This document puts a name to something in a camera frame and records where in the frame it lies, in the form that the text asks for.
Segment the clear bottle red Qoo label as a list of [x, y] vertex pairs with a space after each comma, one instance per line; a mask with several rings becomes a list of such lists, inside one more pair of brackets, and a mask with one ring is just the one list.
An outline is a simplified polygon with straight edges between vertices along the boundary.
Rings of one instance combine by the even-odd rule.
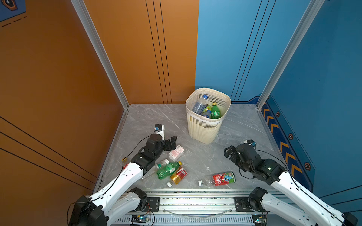
[[219, 187], [233, 184], [236, 182], [235, 175], [233, 172], [223, 172], [212, 176], [207, 176], [203, 179], [198, 180], [199, 187]]

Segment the clear bottle blue label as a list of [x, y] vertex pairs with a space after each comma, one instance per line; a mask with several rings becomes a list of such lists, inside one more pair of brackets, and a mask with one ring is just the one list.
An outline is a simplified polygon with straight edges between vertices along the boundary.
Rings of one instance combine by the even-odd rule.
[[211, 118], [211, 110], [209, 109], [204, 110], [202, 116], [205, 118]]

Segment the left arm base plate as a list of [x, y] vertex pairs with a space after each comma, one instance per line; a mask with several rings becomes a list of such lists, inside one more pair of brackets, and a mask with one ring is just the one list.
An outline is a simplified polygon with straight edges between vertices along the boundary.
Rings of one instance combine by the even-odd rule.
[[147, 197], [143, 212], [152, 211], [153, 213], [159, 212], [160, 197]]

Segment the orange drink bottle red label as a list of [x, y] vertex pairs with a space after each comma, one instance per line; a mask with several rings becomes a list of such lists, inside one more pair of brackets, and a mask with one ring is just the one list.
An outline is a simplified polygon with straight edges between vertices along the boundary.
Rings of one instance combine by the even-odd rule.
[[172, 187], [173, 185], [179, 184], [187, 176], [187, 174], [187, 171], [183, 167], [180, 167], [174, 174], [171, 175], [170, 181], [167, 182], [167, 185]]

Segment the dark green bottle yellow cap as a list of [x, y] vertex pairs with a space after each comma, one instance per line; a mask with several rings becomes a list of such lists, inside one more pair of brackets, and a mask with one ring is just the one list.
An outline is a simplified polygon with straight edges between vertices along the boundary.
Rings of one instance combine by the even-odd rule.
[[212, 109], [211, 109], [211, 119], [219, 119], [221, 118], [221, 111], [217, 106], [217, 103], [214, 102], [212, 104]]

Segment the clear bottle pink label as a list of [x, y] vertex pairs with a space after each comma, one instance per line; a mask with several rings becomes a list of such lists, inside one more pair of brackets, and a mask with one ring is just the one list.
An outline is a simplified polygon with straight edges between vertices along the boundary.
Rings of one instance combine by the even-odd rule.
[[169, 153], [169, 159], [171, 161], [178, 160], [184, 154], [184, 151], [185, 149], [181, 145], [178, 145], [174, 150]]

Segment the bright green bottle yellow cap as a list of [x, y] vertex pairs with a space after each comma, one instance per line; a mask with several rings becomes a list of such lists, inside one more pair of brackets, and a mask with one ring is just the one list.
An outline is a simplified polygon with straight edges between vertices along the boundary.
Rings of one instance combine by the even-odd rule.
[[206, 105], [206, 107], [203, 110], [203, 113], [205, 113], [206, 111], [211, 111], [212, 110], [212, 106], [211, 105]]

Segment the green bottle white cap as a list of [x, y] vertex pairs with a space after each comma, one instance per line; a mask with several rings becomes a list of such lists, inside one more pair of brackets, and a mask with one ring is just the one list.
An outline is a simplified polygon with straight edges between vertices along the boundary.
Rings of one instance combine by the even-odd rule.
[[159, 180], [163, 180], [168, 176], [171, 176], [180, 166], [182, 166], [182, 162], [171, 162], [168, 163], [166, 166], [161, 167], [157, 171], [157, 177]]

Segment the beige ribbed waste bin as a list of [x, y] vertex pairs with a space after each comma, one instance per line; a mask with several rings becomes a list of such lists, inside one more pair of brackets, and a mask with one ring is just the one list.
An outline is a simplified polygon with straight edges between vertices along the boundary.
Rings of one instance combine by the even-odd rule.
[[[217, 103], [221, 112], [219, 119], [209, 119], [192, 111], [196, 102], [202, 98], [203, 95], [208, 96], [207, 103], [209, 105]], [[210, 88], [199, 88], [195, 90], [186, 100], [185, 104], [190, 136], [205, 144], [213, 142], [231, 107], [231, 103], [229, 96], [217, 90]]]

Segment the clear bottle yellow cap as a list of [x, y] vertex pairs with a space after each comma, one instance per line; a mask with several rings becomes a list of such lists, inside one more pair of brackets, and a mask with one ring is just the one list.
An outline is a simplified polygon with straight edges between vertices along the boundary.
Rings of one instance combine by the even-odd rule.
[[123, 169], [125, 169], [128, 166], [128, 164], [129, 164], [128, 158], [124, 158], [123, 159]]

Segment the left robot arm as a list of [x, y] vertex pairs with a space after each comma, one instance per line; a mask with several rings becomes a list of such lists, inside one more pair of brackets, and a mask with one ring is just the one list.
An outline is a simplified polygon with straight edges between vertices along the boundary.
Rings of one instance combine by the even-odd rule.
[[111, 226], [115, 220], [130, 211], [145, 208], [147, 194], [130, 187], [155, 166], [164, 151], [177, 147], [177, 137], [164, 140], [160, 134], [145, 138], [146, 145], [131, 159], [126, 167], [109, 184], [89, 197], [81, 196], [67, 210], [69, 226]]

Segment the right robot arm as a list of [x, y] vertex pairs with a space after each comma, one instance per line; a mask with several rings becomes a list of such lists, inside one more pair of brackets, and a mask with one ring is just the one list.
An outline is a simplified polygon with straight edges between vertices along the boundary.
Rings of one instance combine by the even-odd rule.
[[224, 156], [239, 169], [250, 172], [254, 178], [277, 189], [296, 207], [283, 202], [260, 187], [248, 197], [248, 206], [254, 211], [272, 212], [298, 226], [356, 226], [358, 219], [349, 212], [342, 213], [328, 205], [297, 182], [287, 168], [273, 159], [263, 159], [256, 152], [254, 142], [224, 150]]

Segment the left green circuit board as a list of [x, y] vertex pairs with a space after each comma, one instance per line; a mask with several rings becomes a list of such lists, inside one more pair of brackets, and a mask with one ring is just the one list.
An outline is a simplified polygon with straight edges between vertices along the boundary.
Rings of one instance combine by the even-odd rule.
[[131, 225], [138, 225], [138, 226], [144, 226], [150, 223], [151, 218], [144, 216], [144, 215], [132, 215], [130, 224]]

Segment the left aluminium corner post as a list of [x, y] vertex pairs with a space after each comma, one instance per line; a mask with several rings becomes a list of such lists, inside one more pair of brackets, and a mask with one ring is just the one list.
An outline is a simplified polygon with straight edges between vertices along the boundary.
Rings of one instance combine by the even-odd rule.
[[125, 110], [129, 110], [129, 103], [125, 96], [125, 93], [122, 89], [122, 86], [119, 82], [119, 79], [116, 75], [116, 72], [114, 71], [114, 68], [111, 64], [111, 61], [107, 55], [107, 52], [104, 48], [104, 45], [100, 39], [100, 36], [97, 32], [97, 29], [94, 25], [94, 22], [89, 14], [89, 11], [86, 7], [86, 4], [84, 1], [81, 0], [71, 0], [71, 3], [73, 5], [73, 8], [75, 9], [87, 35], [92, 43], [92, 46], [118, 96], [119, 101], [121, 102], [123, 108]]

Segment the clear soda water bottle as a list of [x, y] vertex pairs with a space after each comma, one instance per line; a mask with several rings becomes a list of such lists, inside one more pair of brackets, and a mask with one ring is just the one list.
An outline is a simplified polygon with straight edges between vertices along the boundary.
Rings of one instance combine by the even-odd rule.
[[206, 94], [204, 94], [201, 98], [199, 98], [195, 102], [195, 104], [192, 108], [192, 112], [194, 112], [198, 115], [202, 115], [202, 113], [207, 105], [208, 105], [208, 96]]

